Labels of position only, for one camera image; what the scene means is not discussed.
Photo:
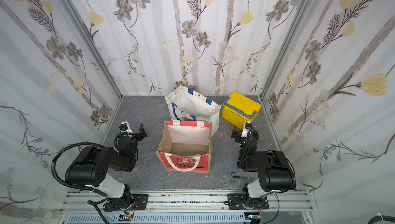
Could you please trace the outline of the red jute Christmas bag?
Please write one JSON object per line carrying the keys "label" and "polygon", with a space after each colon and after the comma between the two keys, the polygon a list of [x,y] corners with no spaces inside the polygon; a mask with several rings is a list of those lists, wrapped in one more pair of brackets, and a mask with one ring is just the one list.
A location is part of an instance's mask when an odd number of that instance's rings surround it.
{"label": "red jute Christmas bag", "polygon": [[168,172],[210,172],[213,145],[211,124],[203,121],[165,121],[156,155]]}

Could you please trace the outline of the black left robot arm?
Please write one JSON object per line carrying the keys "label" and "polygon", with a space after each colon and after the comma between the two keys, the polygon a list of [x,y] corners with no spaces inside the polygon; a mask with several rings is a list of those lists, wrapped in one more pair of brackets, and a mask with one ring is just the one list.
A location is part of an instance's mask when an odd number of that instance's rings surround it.
{"label": "black left robot arm", "polygon": [[[109,175],[110,169],[118,172],[131,172],[138,160],[138,143],[147,137],[143,125],[133,132],[128,122],[119,125],[120,132],[114,139],[114,146],[103,146],[92,142],[81,142],[61,149],[51,163],[54,179],[68,188],[90,191],[104,197],[101,201],[89,201],[95,209],[103,205],[105,212],[144,211],[148,202],[147,194],[132,194],[127,184]],[[75,147],[82,147],[80,154],[66,170],[64,177],[59,176],[56,166],[60,157]]]}

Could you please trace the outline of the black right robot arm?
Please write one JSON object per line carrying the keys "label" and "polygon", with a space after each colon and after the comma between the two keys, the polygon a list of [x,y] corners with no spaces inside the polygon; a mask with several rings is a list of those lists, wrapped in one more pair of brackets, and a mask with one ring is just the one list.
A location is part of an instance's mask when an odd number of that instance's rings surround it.
{"label": "black right robot arm", "polygon": [[228,194],[227,205],[231,210],[268,209],[267,195],[295,190],[296,176],[293,165],[282,151],[258,151],[259,134],[252,123],[243,129],[234,126],[231,137],[239,144],[237,168],[256,172],[257,179],[247,183],[241,193]]}

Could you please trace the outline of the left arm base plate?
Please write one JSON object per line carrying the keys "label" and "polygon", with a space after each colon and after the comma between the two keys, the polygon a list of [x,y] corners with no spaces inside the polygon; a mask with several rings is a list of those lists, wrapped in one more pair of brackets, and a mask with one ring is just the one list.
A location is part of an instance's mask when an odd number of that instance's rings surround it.
{"label": "left arm base plate", "polygon": [[133,204],[131,210],[145,211],[148,203],[148,194],[133,194]]}

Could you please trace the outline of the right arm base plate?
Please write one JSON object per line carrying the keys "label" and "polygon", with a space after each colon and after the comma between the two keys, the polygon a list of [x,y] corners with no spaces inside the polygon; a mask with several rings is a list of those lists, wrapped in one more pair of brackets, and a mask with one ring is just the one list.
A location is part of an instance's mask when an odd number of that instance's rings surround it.
{"label": "right arm base plate", "polygon": [[228,194],[225,204],[230,210],[268,210],[267,197],[250,198],[243,194]]}

